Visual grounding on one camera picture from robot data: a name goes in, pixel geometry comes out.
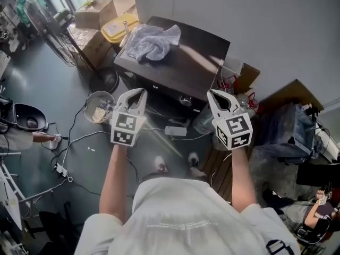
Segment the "person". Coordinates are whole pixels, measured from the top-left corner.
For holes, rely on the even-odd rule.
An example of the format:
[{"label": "person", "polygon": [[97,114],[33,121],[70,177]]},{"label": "person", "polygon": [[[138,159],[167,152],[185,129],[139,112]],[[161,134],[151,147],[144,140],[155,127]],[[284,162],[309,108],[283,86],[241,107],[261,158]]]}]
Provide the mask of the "person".
[{"label": "person", "polygon": [[14,54],[10,50],[8,32],[2,25],[0,25],[0,51],[4,52],[7,57],[12,57]]},{"label": "person", "polygon": [[263,184],[263,199],[268,206],[274,208],[289,230],[294,232],[302,224],[313,234],[325,235],[326,232],[340,231],[340,214],[330,202],[320,205],[324,191],[316,194],[317,201],[295,201],[291,198],[281,198],[271,190],[269,183]]},{"label": "person", "polygon": [[0,125],[0,147],[9,150],[29,149],[33,142],[45,143],[48,149],[54,150],[61,140],[60,134],[49,135],[44,132],[27,132],[15,128],[9,128],[5,132]]},{"label": "person", "polygon": [[[83,227],[76,255],[85,254],[300,254],[276,212],[257,204],[243,148],[232,151],[232,206],[203,173],[169,177],[161,157],[157,173],[139,185],[126,220],[126,147],[115,145],[99,200],[99,213]],[[190,167],[191,172],[198,172]]]}]

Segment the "white shirt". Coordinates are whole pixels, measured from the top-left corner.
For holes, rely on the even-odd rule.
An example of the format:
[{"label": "white shirt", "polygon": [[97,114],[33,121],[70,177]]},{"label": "white shirt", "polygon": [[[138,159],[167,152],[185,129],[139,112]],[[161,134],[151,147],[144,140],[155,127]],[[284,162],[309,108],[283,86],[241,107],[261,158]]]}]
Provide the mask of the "white shirt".
[{"label": "white shirt", "polygon": [[108,214],[89,217],[75,254],[269,254],[270,240],[300,254],[273,209],[252,204],[238,213],[208,183],[156,178],[139,186],[124,225]]},{"label": "white shirt", "polygon": [[[0,131],[4,132],[7,128],[0,124]],[[28,149],[33,144],[32,132],[10,128],[6,133],[0,134],[0,147],[8,148],[10,150],[24,150]]]}]

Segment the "black and white marker cube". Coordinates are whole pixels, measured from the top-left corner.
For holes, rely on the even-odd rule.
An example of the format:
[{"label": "black and white marker cube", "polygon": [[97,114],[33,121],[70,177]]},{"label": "black and white marker cube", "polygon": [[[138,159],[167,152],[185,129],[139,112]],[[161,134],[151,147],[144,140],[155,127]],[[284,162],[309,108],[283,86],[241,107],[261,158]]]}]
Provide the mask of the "black and white marker cube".
[{"label": "black and white marker cube", "polygon": [[249,145],[252,132],[248,113],[216,120],[216,135],[228,150]]},{"label": "black and white marker cube", "polygon": [[113,111],[111,142],[133,147],[146,118]]}]

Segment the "white wall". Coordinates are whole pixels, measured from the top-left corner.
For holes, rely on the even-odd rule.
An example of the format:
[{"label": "white wall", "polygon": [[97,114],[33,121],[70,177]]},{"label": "white wall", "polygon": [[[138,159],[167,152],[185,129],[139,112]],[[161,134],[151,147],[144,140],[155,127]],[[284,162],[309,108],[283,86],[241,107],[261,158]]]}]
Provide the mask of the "white wall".
[{"label": "white wall", "polygon": [[329,129],[332,138],[340,146],[340,108],[333,109],[327,113],[319,114],[319,122]]},{"label": "white wall", "polygon": [[231,42],[261,70],[263,99],[299,79],[322,104],[340,97],[340,0],[136,0],[139,18],[171,18]]}]

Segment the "power strip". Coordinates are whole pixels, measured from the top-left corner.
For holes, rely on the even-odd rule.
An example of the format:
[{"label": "power strip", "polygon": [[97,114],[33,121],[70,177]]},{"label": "power strip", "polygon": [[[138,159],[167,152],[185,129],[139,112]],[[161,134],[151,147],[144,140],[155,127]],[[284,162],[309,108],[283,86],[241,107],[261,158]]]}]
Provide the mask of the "power strip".
[{"label": "power strip", "polygon": [[62,167],[60,164],[57,163],[57,164],[54,166],[54,168],[57,170],[57,172],[58,172],[61,176],[67,177],[68,171],[67,171],[64,167]]}]

